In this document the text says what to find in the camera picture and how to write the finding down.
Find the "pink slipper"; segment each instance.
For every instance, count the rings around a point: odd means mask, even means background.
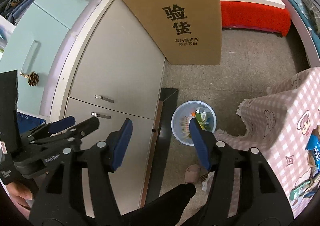
[[[199,165],[191,165],[187,168],[186,174],[184,176],[184,183],[192,183],[196,184],[199,179],[200,166]]]

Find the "brown cardboard box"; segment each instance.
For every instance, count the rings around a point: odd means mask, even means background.
[[[123,1],[171,64],[220,64],[220,0]]]

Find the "metal handle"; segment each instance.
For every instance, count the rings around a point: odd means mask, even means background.
[[[114,103],[114,102],[115,102],[114,100],[109,99],[109,98],[107,98],[107,97],[103,97],[102,95],[97,95],[97,94],[96,94],[95,97],[96,97],[97,99],[105,100],[105,101],[108,101],[108,102],[111,102],[111,103]]]
[[[96,112],[92,112],[91,115],[94,116],[94,117],[97,117],[97,118],[107,118],[107,119],[111,119],[111,116],[99,114],[99,113],[96,113]]]
[[[26,55],[26,58],[24,59],[23,65],[21,67],[20,74],[28,74],[29,73],[29,71],[30,71],[29,68],[32,65],[31,61],[35,60],[34,54],[35,54],[36,49],[37,49],[39,44],[40,43],[38,41],[36,41],[36,40],[32,41],[30,49],[29,49],[29,51],[28,51],[28,53]]]

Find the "floor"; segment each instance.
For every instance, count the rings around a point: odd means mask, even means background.
[[[170,65],[166,62],[162,87],[178,88],[177,106],[189,100],[209,104],[217,116],[217,129],[238,136],[245,126],[236,115],[239,104],[266,95],[266,88],[309,68],[302,41],[292,25],[286,37],[244,29],[222,32],[221,64],[218,66]],[[183,183],[186,168],[198,164],[194,147],[171,138],[160,195]],[[201,182],[178,225],[206,202]]]

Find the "beige cabinet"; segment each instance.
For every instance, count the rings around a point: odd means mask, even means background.
[[[132,137],[122,165],[115,173],[109,173],[109,176],[121,214],[138,209],[148,163],[153,120],[68,99],[65,116],[73,116],[76,123],[92,117],[92,112],[109,116],[110,119],[99,118],[99,129],[83,138],[82,149],[88,149],[98,141],[105,140],[109,133],[121,128],[126,118],[132,120]]]
[[[114,0],[92,34],[70,97],[154,119],[164,56],[122,0]]]

